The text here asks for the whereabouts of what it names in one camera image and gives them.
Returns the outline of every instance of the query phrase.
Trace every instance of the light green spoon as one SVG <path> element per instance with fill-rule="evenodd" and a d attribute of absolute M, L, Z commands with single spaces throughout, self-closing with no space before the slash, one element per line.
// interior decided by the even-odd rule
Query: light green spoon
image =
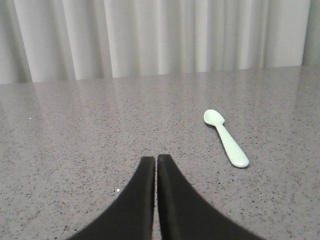
<path fill-rule="evenodd" d="M 225 119 L 215 110 L 208 109 L 203 115 L 203 120 L 206 124 L 212 125 L 218 131 L 225 152 L 229 157 L 230 162 L 237 168 L 245 168 L 249 165 L 249 160 L 236 141 L 232 138 L 229 132 L 224 127 Z"/>

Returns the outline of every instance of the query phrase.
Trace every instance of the speckled gray surface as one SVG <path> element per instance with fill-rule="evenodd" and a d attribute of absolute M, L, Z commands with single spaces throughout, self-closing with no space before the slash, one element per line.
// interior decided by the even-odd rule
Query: speckled gray surface
<path fill-rule="evenodd" d="M 171 154 L 241 226 L 318 240 L 319 106 L 319 66 L 0 85 L 0 239 L 70 237 L 141 156 Z M 223 115 L 247 169 L 230 164 L 206 109 Z"/>

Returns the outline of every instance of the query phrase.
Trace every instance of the curtain fold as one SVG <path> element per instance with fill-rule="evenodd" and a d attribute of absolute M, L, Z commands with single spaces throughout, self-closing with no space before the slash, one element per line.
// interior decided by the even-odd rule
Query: curtain fold
<path fill-rule="evenodd" d="M 0 84 L 320 64 L 318 0 L 0 0 Z"/>

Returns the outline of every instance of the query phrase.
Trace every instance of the spoon handle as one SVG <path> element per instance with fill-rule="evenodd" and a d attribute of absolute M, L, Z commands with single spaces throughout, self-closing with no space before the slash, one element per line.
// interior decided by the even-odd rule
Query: spoon handle
<path fill-rule="evenodd" d="M 222 144 L 224 146 L 225 152 L 229 157 L 232 165 L 238 168 L 245 168 L 249 165 L 249 160 L 245 153 L 238 146 L 236 141 L 232 138 L 229 132 L 222 124 L 217 124 L 216 130 L 218 131 Z"/>

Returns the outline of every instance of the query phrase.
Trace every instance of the white curtain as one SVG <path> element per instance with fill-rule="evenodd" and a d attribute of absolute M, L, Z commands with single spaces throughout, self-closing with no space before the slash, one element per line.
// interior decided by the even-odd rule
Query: white curtain
<path fill-rule="evenodd" d="M 320 64 L 320 0 L 0 0 L 0 84 Z"/>

